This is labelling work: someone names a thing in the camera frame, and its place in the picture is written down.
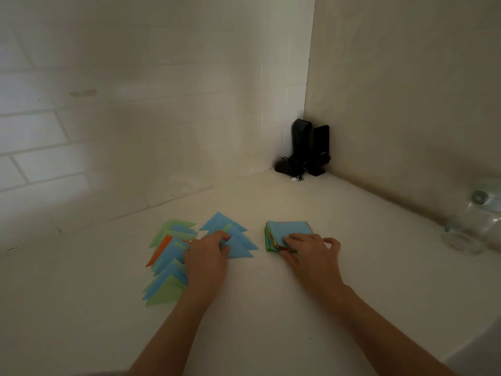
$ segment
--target white countertop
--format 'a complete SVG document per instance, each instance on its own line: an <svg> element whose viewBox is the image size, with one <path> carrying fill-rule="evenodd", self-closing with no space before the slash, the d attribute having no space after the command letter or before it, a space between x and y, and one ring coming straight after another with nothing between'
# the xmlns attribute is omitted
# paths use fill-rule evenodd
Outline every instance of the white countertop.
<svg viewBox="0 0 501 376"><path fill-rule="evenodd" d="M173 307L141 301L151 238L166 219L198 228L218 210L247 227L260 250L230 260L188 375L373 374L278 254L265 251L267 220L306 220L339 239L345 281L441 359L501 311L500 255L457 254L435 223L331 175L294 183L268 170L0 256L0 373L127 369Z"/></svg>

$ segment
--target right hand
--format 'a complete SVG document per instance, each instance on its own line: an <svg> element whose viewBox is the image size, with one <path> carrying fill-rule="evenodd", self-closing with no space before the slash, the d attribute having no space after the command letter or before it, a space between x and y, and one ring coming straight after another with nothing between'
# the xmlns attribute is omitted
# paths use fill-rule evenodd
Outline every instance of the right hand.
<svg viewBox="0 0 501 376"><path fill-rule="evenodd" d="M330 309L342 303L348 288L341 278L338 254L341 243L333 238L320 237L318 234L292 233L284 241L297 251L296 259L288 251L280 255L287 261L299 283L319 303Z"/></svg>

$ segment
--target hand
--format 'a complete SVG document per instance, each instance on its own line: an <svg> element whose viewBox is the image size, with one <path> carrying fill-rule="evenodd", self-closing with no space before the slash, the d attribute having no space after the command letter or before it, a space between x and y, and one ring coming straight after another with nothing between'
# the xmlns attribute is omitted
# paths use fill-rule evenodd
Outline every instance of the hand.
<svg viewBox="0 0 501 376"><path fill-rule="evenodd" d="M333 238L322 239L318 234L303 233L292 233L284 241L297 251L299 259L288 251L281 251L280 255L287 261L304 289L328 309L341 303L347 286L339 271L339 241ZM331 247L327 248L325 243L329 243Z"/></svg>
<svg viewBox="0 0 501 376"><path fill-rule="evenodd" d="M184 252L188 287L186 291L196 299L211 303L221 288L226 276L229 246L219 248L221 239L229 240L230 235L217 231L202 239L193 239Z"/></svg>

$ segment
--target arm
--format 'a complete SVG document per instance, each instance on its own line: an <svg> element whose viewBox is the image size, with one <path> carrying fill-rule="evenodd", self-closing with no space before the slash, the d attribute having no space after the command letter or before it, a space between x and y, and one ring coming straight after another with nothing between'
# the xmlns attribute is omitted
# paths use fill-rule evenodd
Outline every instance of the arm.
<svg viewBox="0 0 501 376"><path fill-rule="evenodd" d="M176 307L130 368L127 376L181 376L198 326L226 275L228 252L219 241L229 235L218 231L194 239L184 253L188 287Z"/></svg>
<svg viewBox="0 0 501 376"><path fill-rule="evenodd" d="M348 331L379 376L456 375L343 283L337 240L299 233L284 240L297 250L299 259L287 251L280 255L302 286Z"/></svg>

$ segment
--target wall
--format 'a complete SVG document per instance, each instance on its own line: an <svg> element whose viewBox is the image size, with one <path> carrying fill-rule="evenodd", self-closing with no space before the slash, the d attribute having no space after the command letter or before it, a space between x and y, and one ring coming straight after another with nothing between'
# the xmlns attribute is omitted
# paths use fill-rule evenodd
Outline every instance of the wall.
<svg viewBox="0 0 501 376"><path fill-rule="evenodd" d="M269 168L315 0L0 0L0 249Z"/></svg>
<svg viewBox="0 0 501 376"><path fill-rule="evenodd" d="M329 170L435 221L501 177L501 0L317 0L305 118Z"/></svg>

